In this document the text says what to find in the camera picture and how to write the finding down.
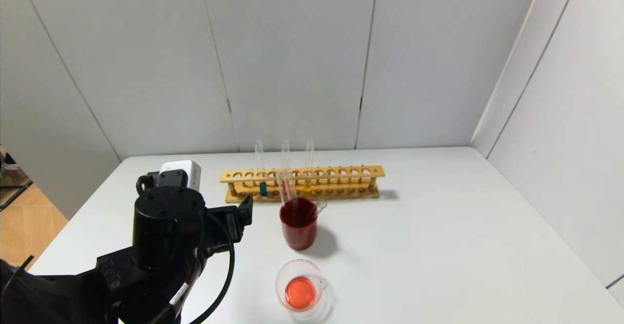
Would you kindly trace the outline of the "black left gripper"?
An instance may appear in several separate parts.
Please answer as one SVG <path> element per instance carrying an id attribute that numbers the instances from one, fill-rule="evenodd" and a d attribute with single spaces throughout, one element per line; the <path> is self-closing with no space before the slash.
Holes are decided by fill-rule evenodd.
<path id="1" fill-rule="evenodd" d="M 253 196 L 247 195 L 236 206 L 206 209 L 204 212 L 204 249 L 209 253 L 230 250 L 230 244 L 241 241 L 244 226 L 253 222 Z"/>

